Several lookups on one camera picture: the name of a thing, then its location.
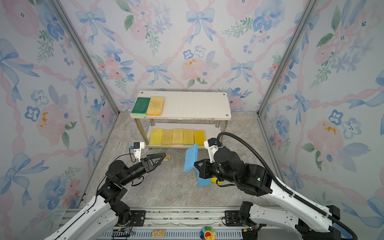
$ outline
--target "black cable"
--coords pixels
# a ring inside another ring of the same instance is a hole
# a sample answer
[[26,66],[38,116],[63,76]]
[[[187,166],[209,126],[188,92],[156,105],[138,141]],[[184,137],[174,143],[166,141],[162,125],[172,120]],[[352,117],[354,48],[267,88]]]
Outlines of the black cable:
[[135,187],[135,186],[140,185],[140,184],[144,181],[144,176],[139,177],[139,179],[140,179],[140,178],[143,178],[143,180],[141,180],[141,182],[139,182],[138,184],[133,184],[133,181],[132,181],[131,186],[132,186],[132,187]]
[[[291,190],[286,188],[283,184],[281,184],[279,182],[279,180],[277,180],[276,176],[273,174],[272,170],[270,169],[268,164],[265,162],[265,160],[260,156],[260,154],[255,149],[253,149],[253,147],[251,147],[247,142],[245,142],[243,139],[241,139],[238,136],[236,136],[232,133],[229,133],[229,132],[221,132],[217,135],[217,147],[218,148],[221,148],[223,146],[223,144],[220,142],[220,137],[222,135],[230,136],[230,137],[236,139],[237,141],[239,141],[240,143],[242,143],[244,146],[246,146],[257,157],[257,159],[259,159],[259,161],[263,164],[265,170],[271,176],[272,180],[276,183],[276,185],[279,186],[283,191],[287,192],[289,195],[293,195],[293,192]],[[295,199],[299,200],[300,202],[304,203],[305,205],[309,206],[310,208],[316,210],[318,213],[322,214],[323,216],[327,215],[327,213],[325,211],[321,210],[320,208],[316,207],[315,205],[311,204],[310,202],[306,201],[305,199],[301,198],[300,196],[294,195],[293,197]],[[328,215],[327,218],[330,219],[332,222],[338,224],[342,228],[344,228],[352,236],[352,240],[358,240],[357,235],[349,227],[347,227],[345,224],[343,224],[341,221],[337,220],[336,218],[332,217],[331,215]]]

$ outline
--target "yellow sponge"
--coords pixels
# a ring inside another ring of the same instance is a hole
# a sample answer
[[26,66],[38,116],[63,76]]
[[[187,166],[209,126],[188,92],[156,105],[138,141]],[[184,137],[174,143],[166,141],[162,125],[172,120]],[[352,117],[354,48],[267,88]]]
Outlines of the yellow sponge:
[[151,97],[151,101],[149,102],[149,106],[147,109],[147,115],[161,115],[161,111],[163,110],[163,104],[163,97]]
[[163,130],[163,136],[161,137],[161,146],[172,145],[172,129]]
[[160,145],[162,134],[163,134],[163,129],[152,129],[149,145]]
[[183,144],[184,129],[173,129],[172,144]]
[[193,145],[195,144],[193,129],[184,129],[183,131],[183,145]]
[[199,147],[204,146],[204,141],[205,141],[204,130],[195,130],[194,137],[195,137],[195,143],[197,143]]

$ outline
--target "gray marble surface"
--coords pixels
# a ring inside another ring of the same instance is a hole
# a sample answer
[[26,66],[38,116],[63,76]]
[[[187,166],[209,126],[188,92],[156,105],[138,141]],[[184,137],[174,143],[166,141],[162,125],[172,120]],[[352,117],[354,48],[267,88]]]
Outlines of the gray marble surface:
[[[142,119],[141,122],[147,131],[149,120]],[[215,123],[215,121],[193,120],[157,120],[155,122]],[[226,131],[236,134],[253,146],[272,168],[270,155],[252,112],[233,112]],[[120,113],[80,206],[87,203],[96,193],[96,188],[105,176],[109,164],[119,155],[128,153],[128,149],[133,145],[133,142],[139,141],[143,140],[134,119],[127,113]],[[222,142],[231,151],[237,152],[245,163],[261,165],[259,160],[238,141],[223,136]],[[170,154],[171,158],[169,161],[163,162],[151,173],[146,174],[143,183],[139,186],[126,186],[128,192],[122,198],[122,201],[130,207],[240,206],[243,201],[254,202],[258,205],[274,205],[261,197],[247,195],[236,186],[220,188],[212,184],[199,188],[196,170],[192,169],[184,173],[185,151],[186,149],[144,149],[142,157],[146,154],[166,152]],[[205,149],[199,149],[198,160],[205,158],[209,158],[208,152]],[[133,164],[129,155],[122,156],[119,159],[124,161],[127,166]]]

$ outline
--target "sponge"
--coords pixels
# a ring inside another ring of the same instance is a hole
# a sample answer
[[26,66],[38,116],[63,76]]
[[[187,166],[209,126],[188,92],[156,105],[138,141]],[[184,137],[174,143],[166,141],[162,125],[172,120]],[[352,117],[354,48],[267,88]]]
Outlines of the sponge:
[[194,143],[193,129],[184,129],[183,145],[193,145]]
[[194,137],[195,137],[195,143],[197,143],[200,147],[204,146],[204,141],[205,141],[204,130],[195,130]]
[[183,144],[184,129],[173,129],[172,144]]
[[163,110],[163,104],[163,97],[151,97],[151,101],[149,102],[149,106],[147,109],[147,115],[161,115],[161,111]]
[[137,98],[131,114],[135,116],[145,116],[150,100],[150,98]]
[[163,129],[152,129],[149,145],[160,145]]
[[163,130],[163,136],[161,137],[161,146],[172,145],[172,129]]
[[210,178],[203,179],[203,178],[199,177],[200,172],[197,169],[196,169],[196,171],[197,171],[197,184],[199,185],[199,187],[205,187],[205,186],[212,184],[212,180]]
[[194,163],[197,161],[197,152],[199,147],[197,144],[193,145],[185,152],[184,172],[188,172],[194,168]]

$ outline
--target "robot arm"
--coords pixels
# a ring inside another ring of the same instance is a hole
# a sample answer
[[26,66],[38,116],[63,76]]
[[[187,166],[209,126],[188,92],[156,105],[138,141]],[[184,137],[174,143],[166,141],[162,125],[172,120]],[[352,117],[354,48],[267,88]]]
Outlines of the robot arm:
[[113,161],[106,172],[106,181],[97,190],[96,196],[45,240],[93,240],[116,224],[120,226],[129,224],[132,220],[130,208],[121,201],[127,192],[124,186],[134,179],[144,178],[144,174],[157,168],[166,157],[165,153],[158,153],[140,159],[143,148],[144,143],[134,143],[134,155],[135,158],[139,158],[139,162],[131,167],[127,167],[121,160]]
[[[256,164],[245,164],[237,153],[222,146],[218,141],[221,135],[228,135],[242,142],[265,168]],[[336,222],[352,236],[356,236],[352,230],[338,221],[340,210],[337,207],[317,204],[286,186],[273,175],[260,155],[239,137],[222,132],[217,139],[211,138],[205,141],[204,146],[210,159],[203,159],[194,164],[201,178],[216,177],[218,181],[227,180],[236,184],[243,192],[270,200],[287,210],[263,208],[250,202],[243,202],[239,211],[243,224],[248,226],[267,224],[290,229],[300,234],[303,240],[339,240],[340,231],[332,227]]]

